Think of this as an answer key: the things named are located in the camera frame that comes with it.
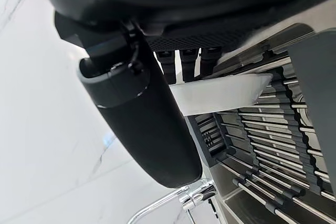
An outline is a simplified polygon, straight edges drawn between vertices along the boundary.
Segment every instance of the white marble surface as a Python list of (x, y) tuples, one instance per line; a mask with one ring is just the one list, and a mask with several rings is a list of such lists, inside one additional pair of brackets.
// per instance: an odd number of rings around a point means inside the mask
[[(0, 223), (126, 223), (169, 189), (118, 140), (107, 148), (110, 129), (76, 77), (86, 54), (59, 39), (53, 11), (0, 0)], [(207, 204), (194, 215), (215, 220)], [(188, 220), (172, 202), (141, 223)]]

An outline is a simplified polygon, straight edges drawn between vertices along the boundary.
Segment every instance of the chrome pipe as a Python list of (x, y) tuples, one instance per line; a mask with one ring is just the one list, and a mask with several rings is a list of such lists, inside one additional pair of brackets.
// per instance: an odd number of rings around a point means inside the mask
[(254, 125), (260, 125), (265, 127), (274, 127), (279, 129), (288, 129), (288, 124), (284, 123), (268, 123), (268, 122), (259, 122), (259, 121), (251, 121), (251, 120), (242, 120), (242, 123), (248, 123), (248, 124), (254, 124)]
[(293, 109), (307, 109), (307, 105), (305, 103), (294, 103), (291, 105)]
[(238, 113), (241, 116), (253, 116), (259, 118), (277, 118), (277, 119), (285, 119), (284, 114), (277, 113), (252, 113), (252, 112), (242, 112)]
[(276, 98), (277, 95), (270, 93), (270, 94), (262, 94), (261, 96), (259, 96), (259, 99), (269, 99), (269, 98)]
[[(229, 158), (233, 159), (234, 161), (236, 161), (236, 162), (238, 162), (238, 163), (240, 163), (240, 164), (242, 164), (242, 165), (245, 165), (246, 167), (248, 167), (248, 168), (250, 168), (250, 169), (253, 168), (252, 165), (247, 164), (246, 162), (242, 161), (241, 159), (239, 159), (239, 158), (237, 158), (237, 157), (235, 157), (235, 156), (232, 156), (232, 155), (230, 155), (230, 154), (227, 154), (227, 156), (228, 156)], [(291, 177), (291, 176), (289, 176), (289, 175), (287, 175), (287, 174), (284, 174), (284, 173), (282, 173), (282, 172), (280, 172), (280, 171), (278, 171), (278, 170), (275, 170), (275, 169), (273, 169), (273, 168), (271, 168), (271, 167), (269, 167), (269, 166), (267, 166), (267, 165), (260, 164), (260, 167), (262, 167), (262, 168), (264, 168), (264, 169), (267, 169), (267, 170), (269, 170), (269, 171), (271, 171), (271, 172), (273, 172), (273, 173), (275, 173), (275, 174), (277, 174), (277, 175), (279, 175), (279, 176), (281, 176), (281, 177), (283, 177), (283, 178), (285, 178), (285, 179), (288, 179), (289, 181), (292, 181), (292, 182), (294, 182), (294, 183), (296, 183), (296, 184), (298, 184), (298, 185), (300, 185), (300, 186), (302, 186), (302, 187), (304, 187), (304, 188), (306, 188), (306, 189), (309, 189), (309, 187), (310, 187), (309, 184), (307, 184), (307, 183), (305, 183), (305, 182), (302, 182), (302, 181), (300, 181), (300, 180), (298, 180), (298, 179), (296, 179), (296, 178), (293, 178), (293, 177)], [(274, 180), (275, 182), (279, 183), (280, 185), (283, 185), (283, 186), (285, 186), (285, 187), (287, 187), (287, 188), (291, 188), (291, 185), (290, 185), (289, 183), (286, 183), (286, 182), (284, 182), (284, 181), (282, 181), (282, 180), (279, 180), (278, 178), (273, 177), (272, 175), (270, 175), (270, 174), (268, 174), (268, 173), (265, 173), (265, 172), (262, 171), (262, 170), (259, 170), (258, 172), (259, 172), (260, 174), (264, 175), (265, 177), (268, 177), (268, 178)], [(325, 198), (327, 198), (327, 199), (329, 199), (329, 200), (336, 201), (335, 196), (333, 196), (332, 194), (330, 194), (330, 193), (327, 192), (327, 191), (324, 191), (324, 190), (323, 190), (323, 191), (321, 192), (321, 196), (323, 196), (323, 197), (325, 197)]]
[(275, 163), (275, 162), (273, 162), (273, 161), (271, 161), (271, 160), (268, 160), (268, 159), (266, 159), (266, 158), (263, 158), (263, 157), (257, 157), (257, 159), (258, 159), (259, 161), (263, 161), (263, 162), (265, 162), (265, 163), (267, 163), (267, 164), (270, 164), (270, 165), (272, 165), (272, 166), (275, 166), (275, 167), (277, 167), (277, 168), (280, 168), (280, 169), (282, 169), (282, 170), (285, 170), (285, 171), (287, 171), (287, 172), (289, 172), (289, 173), (292, 173), (293, 175), (296, 175), (296, 176), (298, 176), (298, 177), (306, 178), (305, 172), (304, 172), (303, 170), (299, 172), (299, 171), (297, 171), (297, 170), (294, 170), (293, 168), (287, 167), (287, 166), (282, 165), (282, 164)]
[[(224, 163), (221, 164), (222, 166), (224, 166), (225, 168), (228, 168), (229, 166), (225, 165)], [(275, 196), (273, 194), (271, 194), (270, 192), (268, 192), (267, 190), (261, 188), (260, 186), (258, 186), (257, 184), (255, 184), (254, 182), (251, 182), (249, 179), (246, 179), (248, 181), (246, 181), (246, 183), (250, 184), (251, 186), (257, 188), (258, 190), (261, 189), (262, 193), (266, 193), (267, 196), (271, 196), (273, 197), (273, 199), (275, 198)], [(266, 201), (261, 198), (259, 195), (257, 195), (256, 193), (254, 193), (253, 191), (251, 191), (249, 188), (247, 188), (245, 185), (243, 185), (242, 183), (238, 183), (238, 186), (243, 189), (245, 192), (247, 192), (248, 194), (250, 194), (253, 198), (255, 198), (257, 201), (259, 201), (261, 204), (263, 204), (264, 206), (266, 205)], [(281, 219), (283, 219), (284, 221), (286, 221), (289, 224), (300, 224), (299, 222), (295, 221), (294, 219), (292, 219), (290, 216), (286, 215), (285, 213), (283, 213), (280, 209), (275, 209), (275, 214), (277, 216), (279, 216)]]
[(276, 131), (261, 130), (261, 129), (255, 129), (255, 128), (250, 128), (250, 127), (245, 127), (245, 130), (250, 131), (250, 132), (257, 132), (257, 133), (262, 133), (262, 134), (266, 134), (266, 135), (271, 135), (271, 136), (283, 137), (283, 138), (286, 138), (286, 139), (292, 139), (291, 134), (280, 133), (280, 132), (276, 132)]
[(298, 154), (295, 154), (295, 153), (292, 153), (292, 152), (287, 152), (287, 151), (281, 150), (279, 148), (270, 147), (268, 145), (258, 144), (258, 143), (255, 143), (255, 142), (251, 142), (251, 145), (259, 147), (259, 148), (263, 148), (263, 149), (266, 149), (266, 150), (269, 150), (269, 151), (281, 153), (281, 154), (284, 154), (284, 155), (287, 155), (289, 157), (293, 157), (293, 158), (296, 158), (296, 159), (300, 158), (300, 156)]
[[(284, 190), (280, 189), (279, 187), (271, 184), (270, 182), (258, 177), (255, 174), (252, 174), (252, 177), (255, 178), (256, 180), (260, 181), (261, 183), (263, 183), (264, 185), (268, 186), (269, 188), (273, 189), (274, 191), (283, 194)], [(304, 201), (300, 200), (297, 197), (293, 197), (292, 198), (293, 202), (296, 203), (297, 205), (299, 205), (300, 207), (304, 208), (305, 210), (311, 212), (312, 214), (320, 217), (321, 219), (325, 220), (326, 222), (330, 223), (330, 224), (336, 224), (336, 220), (334, 220), (333, 218), (331, 218), (330, 216), (328, 216), (327, 214), (313, 208), (311, 205), (305, 203)]]
[(299, 81), (296, 78), (292, 78), (292, 79), (287, 79), (287, 80), (283, 81), (282, 83), (284, 85), (290, 85), (290, 84), (299, 83)]
[(336, 220), (334, 220), (333, 218), (329, 217), (328, 215), (326, 215), (323, 212), (320, 212), (319, 210), (315, 209), (314, 207), (312, 207), (311, 205), (303, 202), (302, 200), (300, 200), (297, 197), (293, 197), (293, 201), (294, 203), (296, 203), (297, 205), (299, 205), (300, 207), (304, 208), (305, 210), (311, 212), (312, 214), (320, 217), (322, 220), (325, 220), (326, 222), (330, 223), (330, 224), (336, 224)]
[(309, 189), (309, 184), (306, 183), (306, 182), (300, 181), (300, 180), (298, 180), (298, 179), (296, 179), (296, 178), (294, 178), (292, 176), (289, 176), (289, 175), (287, 175), (285, 173), (282, 173), (282, 172), (280, 172), (280, 171), (278, 171), (276, 169), (273, 169), (272, 167), (269, 167), (267, 165), (260, 164), (259, 166), (262, 167), (262, 168), (265, 168), (265, 169), (267, 169), (267, 170), (269, 170), (269, 171), (271, 171), (271, 172), (273, 172), (275, 174), (278, 174), (278, 175), (280, 175), (280, 176), (282, 176), (282, 177), (284, 177), (284, 178), (286, 178), (286, 179), (288, 179), (288, 180), (290, 180), (290, 181), (292, 181), (292, 182), (294, 182), (294, 183), (296, 183), (296, 184), (298, 184), (300, 186), (303, 186), (306, 189)]
[(292, 109), (307, 109), (307, 105), (304, 102), (298, 102), (298, 103), (257, 103), (255, 105), (246, 106), (244, 108), (260, 108), (260, 109), (281, 109), (283, 106), (291, 107)]
[(315, 133), (314, 128), (309, 128), (309, 127), (300, 127), (300, 131), (309, 132), (309, 133)]
[(320, 176), (321, 178), (326, 178), (326, 179), (330, 179), (329, 175), (327, 173), (321, 172), (320, 170), (316, 170), (315, 171), (315, 175)]
[(264, 141), (264, 142), (267, 142), (267, 143), (270, 143), (270, 144), (276, 144), (276, 145), (280, 145), (280, 146), (295, 150), (295, 145), (294, 144), (289, 144), (289, 143), (286, 143), (286, 142), (283, 142), (283, 141), (273, 140), (273, 139), (266, 138), (266, 137), (261, 137), (261, 136), (254, 136), (254, 135), (250, 135), (250, 134), (248, 134), (247, 136), (249, 138), (252, 138), (252, 139), (255, 139), (255, 140), (260, 140), (260, 141)]
[(296, 168), (299, 168), (299, 169), (303, 169), (303, 165), (301, 165), (299, 163), (296, 163), (296, 162), (293, 162), (293, 161), (291, 161), (289, 159), (286, 159), (286, 158), (283, 158), (283, 157), (279, 157), (279, 156), (276, 156), (276, 155), (272, 155), (272, 154), (269, 154), (267, 152), (263, 152), (263, 151), (260, 151), (260, 150), (254, 150), (254, 152), (258, 153), (260, 155), (266, 156), (266, 157), (273, 158), (273, 159), (275, 159), (277, 161), (289, 164), (289, 165), (291, 165), (293, 167), (296, 167)]
[(322, 191), (322, 192), (321, 192), (321, 195), (322, 195), (323, 197), (327, 198), (327, 199), (330, 199), (330, 200), (332, 200), (332, 201), (336, 201), (335, 196), (333, 196), (332, 194), (330, 194), (330, 193), (327, 192), (327, 191)]
[(314, 149), (309, 149), (307, 152), (311, 155), (318, 156), (318, 157), (323, 157), (323, 154), (319, 150), (314, 150)]
[(236, 158), (235, 156), (232, 156), (231, 154), (226, 154), (228, 157), (230, 157), (231, 159), (233, 159), (234, 161), (242, 164), (242, 165), (245, 165), (247, 168), (250, 168), (250, 169), (253, 169), (253, 166), (252, 165), (249, 165), (247, 164), (246, 162)]
[(134, 224), (137, 221), (139, 221), (142, 217), (148, 215), (149, 213), (153, 212), (154, 210), (162, 207), (163, 205), (167, 204), (168, 202), (175, 199), (178, 195), (180, 195), (183, 192), (188, 191), (189, 186), (181, 187), (170, 194), (167, 194), (166, 196), (162, 197), (161, 199), (151, 203), (150, 205), (144, 207), (140, 211), (138, 211), (128, 222), (127, 224)]
[(241, 138), (241, 137), (238, 137), (238, 136), (233, 136), (233, 135), (230, 135), (230, 134), (225, 134), (225, 136), (227, 136), (229, 138), (232, 138), (234, 140), (237, 140), (237, 141), (241, 141), (241, 142), (245, 142), (246, 141), (244, 138)]

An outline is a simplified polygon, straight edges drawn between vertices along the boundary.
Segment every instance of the black cylindrical handle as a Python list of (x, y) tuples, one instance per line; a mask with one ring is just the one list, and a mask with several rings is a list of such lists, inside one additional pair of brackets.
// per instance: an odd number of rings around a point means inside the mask
[[(143, 71), (135, 73), (141, 81), (129, 77), (127, 70), (123, 72), (126, 79), (113, 76), (117, 68), (99, 76), (80, 68), (80, 80), (121, 143), (150, 176), (166, 187), (190, 184), (201, 177), (202, 166), (185, 120), (145, 43), (139, 46), (137, 60), (143, 65)], [(125, 87), (130, 88), (127, 99), (113, 97), (120, 97)]]

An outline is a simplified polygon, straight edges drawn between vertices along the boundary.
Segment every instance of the rubber grip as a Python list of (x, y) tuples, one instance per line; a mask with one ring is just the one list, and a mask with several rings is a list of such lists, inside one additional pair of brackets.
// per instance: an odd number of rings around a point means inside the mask
[(147, 45), (140, 46), (139, 60), (150, 71), (148, 87), (130, 101), (112, 108), (98, 106), (98, 110), (128, 152), (158, 183), (169, 188), (188, 185), (202, 175), (196, 146)]

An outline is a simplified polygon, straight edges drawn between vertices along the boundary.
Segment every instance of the white plastic piece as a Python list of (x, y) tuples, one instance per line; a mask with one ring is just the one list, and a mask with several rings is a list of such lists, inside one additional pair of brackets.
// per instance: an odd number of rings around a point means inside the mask
[(244, 74), (171, 85), (184, 116), (232, 110), (256, 103), (271, 74)]

